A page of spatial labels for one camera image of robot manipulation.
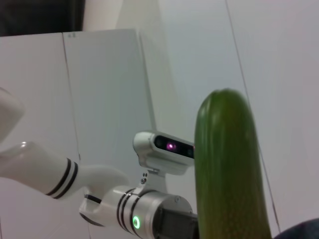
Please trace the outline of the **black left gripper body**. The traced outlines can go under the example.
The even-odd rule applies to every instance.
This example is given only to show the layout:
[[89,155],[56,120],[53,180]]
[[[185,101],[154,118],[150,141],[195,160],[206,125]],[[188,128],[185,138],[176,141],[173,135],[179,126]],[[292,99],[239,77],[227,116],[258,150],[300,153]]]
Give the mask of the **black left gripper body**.
[[199,239],[197,214],[160,209],[160,239]]

